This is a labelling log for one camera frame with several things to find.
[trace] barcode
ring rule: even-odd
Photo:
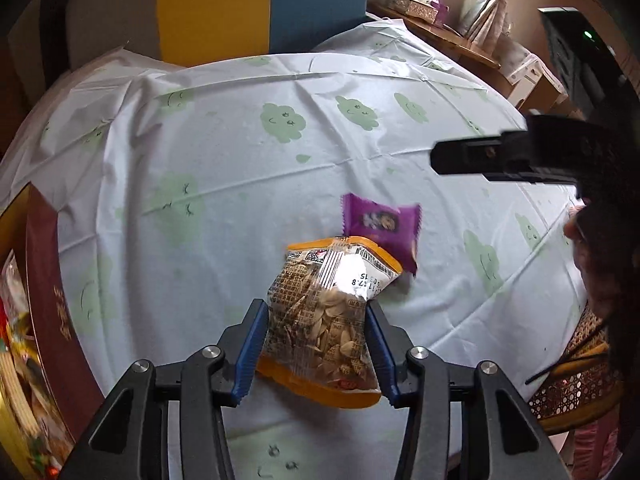
[[[357,247],[356,254],[359,254],[364,260],[367,260],[380,272],[384,272],[389,278],[393,278],[394,273],[387,266],[383,265],[379,259],[366,250],[364,247]]]
[[[335,271],[340,266],[340,260],[342,254],[339,251],[329,249],[324,257],[320,271],[318,272],[318,279],[316,283],[322,288],[332,288],[334,286]]]

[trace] candy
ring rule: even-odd
[[[344,235],[374,241],[414,276],[421,215],[420,204],[394,209],[353,193],[342,197]]]

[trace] snack bag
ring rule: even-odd
[[[257,370],[321,404],[374,405],[381,394],[364,340],[365,307],[402,267],[357,236],[287,250],[268,292],[269,332]]]
[[[348,193],[342,197],[344,236],[364,236],[395,257],[414,276],[422,208],[420,204],[398,209]]]
[[[9,253],[2,267],[0,294],[4,305],[4,313],[11,327],[16,326],[30,315],[27,293],[22,285],[20,271],[13,251]]]

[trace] transparent plastic bag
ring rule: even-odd
[[[364,341],[365,307],[402,267],[362,237],[287,249],[268,292],[269,332],[258,371],[329,406],[375,404],[380,390]]]
[[[17,326],[21,320],[29,318],[29,301],[24,290],[20,271],[15,261],[13,250],[9,253],[0,279],[0,296],[4,304],[4,312],[11,327]]]

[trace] blue gripper pad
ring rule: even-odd
[[[225,349],[225,359],[234,373],[230,397],[237,405],[249,393],[255,367],[267,335],[269,309],[263,300],[254,300],[244,320],[228,327],[220,337],[219,345]]]
[[[380,390],[389,399],[389,403],[395,406],[400,399],[400,391],[396,380],[396,367],[380,325],[369,305],[367,305],[365,311],[364,337],[371,355],[371,362],[376,371]]]

